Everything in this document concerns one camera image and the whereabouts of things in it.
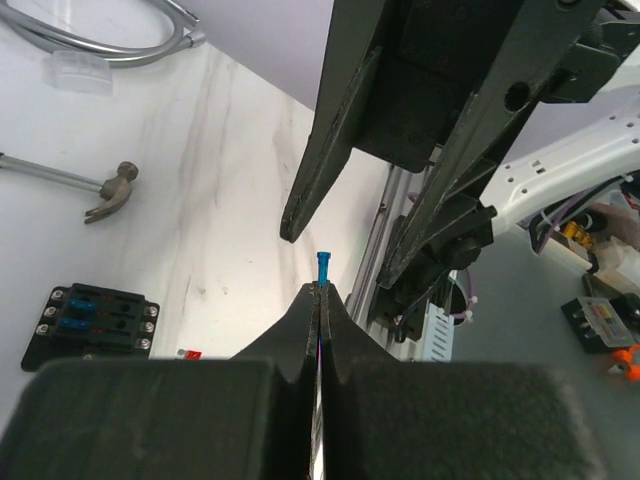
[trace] orange connector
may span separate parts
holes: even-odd
[[[616,366],[623,370],[629,381],[640,380],[640,345],[634,345],[627,350],[616,350],[612,355],[617,362]]]

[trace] hammer handle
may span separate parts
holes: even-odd
[[[8,157],[0,153],[0,168],[26,173],[33,177],[43,178],[52,182],[62,183],[71,187],[82,188],[90,192],[100,193],[102,182],[82,177],[73,173],[63,172],[55,168],[45,167],[37,163],[27,162],[18,158]]]

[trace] electrical component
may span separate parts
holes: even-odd
[[[202,356],[202,352],[198,352],[196,350],[178,350],[178,357],[183,360],[200,360]]]
[[[198,18],[172,0],[149,0],[173,24],[173,32],[169,39],[161,45],[145,48],[127,48],[106,45],[72,33],[55,28],[19,10],[9,6],[7,0],[0,0],[0,19],[9,25],[14,32],[31,42],[36,47],[49,53],[58,50],[79,50],[104,58],[111,68],[139,67],[148,65],[161,58],[180,52],[187,48],[197,47],[205,42],[199,30],[194,30]],[[191,32],[184,34],[184,29]]]
[[[595,243],[593,237],[586,231],[586,229],[573,220],[567,223],[562,234],[567,239],[573,240],[578,243],[578,245],[587,249],[593,247],[593,244]]]
[[[562,313],[587,353],[609,353],[636,343],[606,298],[576,298],[562,306]]]
[[[616,350],[612,356],[617,363],[609,369],[609,373],[624,373],[630,382],[640,381],[640,345],[628,350]]]
[[[144,296],[73,284],[56,287],[43,309],[22,369],[56,358],[148,358],[160,307]]]

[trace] metal screw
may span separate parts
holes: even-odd
[[[449,67],[449,57],[444,53],[438,55],[438,58],[436,59],[436,67],[440,69],[447,69]]]
[[[453,16],[459,22],[464,22],[467,18],[469,18],[469,10],[467,10],[466,7],[460,5],[458,8],[456,8]]]
[[[158,307],[154,307],[153,305],[144,309],[144,314],[150,317],[158,316]]]
[[[391,134],[392,137],[401,137],[402,134],[404,133],[404,130],[402,128],[402,126],[394,124],[391,125],[391,128],[389,128],[389,133]]]
[[[419,133],[413,132],[409,135],[409,143],[411,145],[420,145],[422,143],[422,135]]]

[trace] white marble surface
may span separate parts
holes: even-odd
[[[140,0],[25,1],[28,13],[80,34],[153,44],[165,22]],[[387,167],[356,153],[302,238],[278,237],[312,112],[212,47],[114,72],[113,97],[58,92],[47,55],[0,24],[0,151],[107,178],[140,167],[134,194],[94,225],[99,199],[0,171],[0,428],[31,378],[19,362],[46,296],[84,282],[160,303],[154,356],[178,348],[230,356],[266,330],[302,283],[317,250],[346,295]]]

